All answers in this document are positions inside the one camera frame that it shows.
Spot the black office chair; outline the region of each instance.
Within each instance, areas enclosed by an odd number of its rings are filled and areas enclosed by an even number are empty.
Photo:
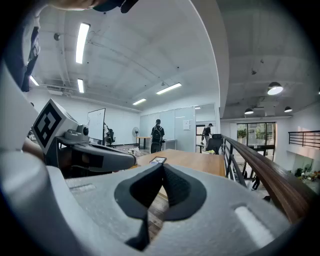
[[[107,147],[111,147],[114,148],[114,146],[112,146],[112,143],[114,143],[116,141],[116,137],[114,137],[114,132],[112,129],[109,129],[109,136],[106,137],[106,142],[110,143],[110,145],[106,145]]]
[[[223,143],[223,138],[221,134],[213,134],[212,138],[209,139],[208,147],[206,151],[213,150],[216,155],[219,155],[219,149]]]

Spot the backpack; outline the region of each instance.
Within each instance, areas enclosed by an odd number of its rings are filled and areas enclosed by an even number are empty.
[[[161,134],[160,131],[162,130],[162,127],[160,126],[160,129],[157,129],[157,126],[154,127],[153,133],[152,133],[152,138],[156,139],[156,140],[160,140],[161,139]]]

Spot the round ceiling lamp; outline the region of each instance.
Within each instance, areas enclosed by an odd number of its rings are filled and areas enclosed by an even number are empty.
[[[272,82],[268,86],[268,94],[269,95],[276,95],[282,92],[284,88],[278,82]]]
[[[244,111],[244,114],[246,115],[250,115],[250,114],[253,114],[254,111],[252,110],[252,108],[247,108],[245,111]]]
[[[289,106],[286,106],[284,109],[284,112],[286,112],[286,113],[291,112],[291,111],[292,111],[292,108]]]

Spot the balcony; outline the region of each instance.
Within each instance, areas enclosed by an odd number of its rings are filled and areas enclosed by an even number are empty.
[[[289,131],[289,144],[320,150],[320,130]]]

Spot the fluorescent light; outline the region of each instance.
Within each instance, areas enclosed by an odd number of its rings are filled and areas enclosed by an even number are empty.
[[[138,105],[139,103],[145,102],[145,101],[146,101],[146,99],[142,98],[142,99],[138,100],[137,102],[133,103],[132,105]]]
[[[167,87],[167,88],[165,88],[165,89],[163,89],[163,90],[161,90],[161,91],[158,91],[156,94],[158,94],[158,95],[160,95],[160,94],[164,94],[164,93],[166,93],[166,92],[168,92],[168,91],[170,91],[170,90],[172,90],[172,89],[175,89],[175,88],[178,88],[178,87],[180,87],[181,86],[181,83],[176,83],[175,85],[172,85],[172,86],[170,86],[170,87]]]
[[[84,49],[87,34],[89,31],[90,25],[86,23],[81,23],[79,28],[78,39],[76,41],[76,52],[75,52],[75,62],[82,64],[82,58],[84,56]]]
[[[79,87],[79,93],[84,93],[84,81],[82,79],[78,79],[78,87]]]
[[[30,75],[30,80],[31,80],[36,86],[39,86],[39,84],[38,84],[37,81],[33,78],[32,75]]]

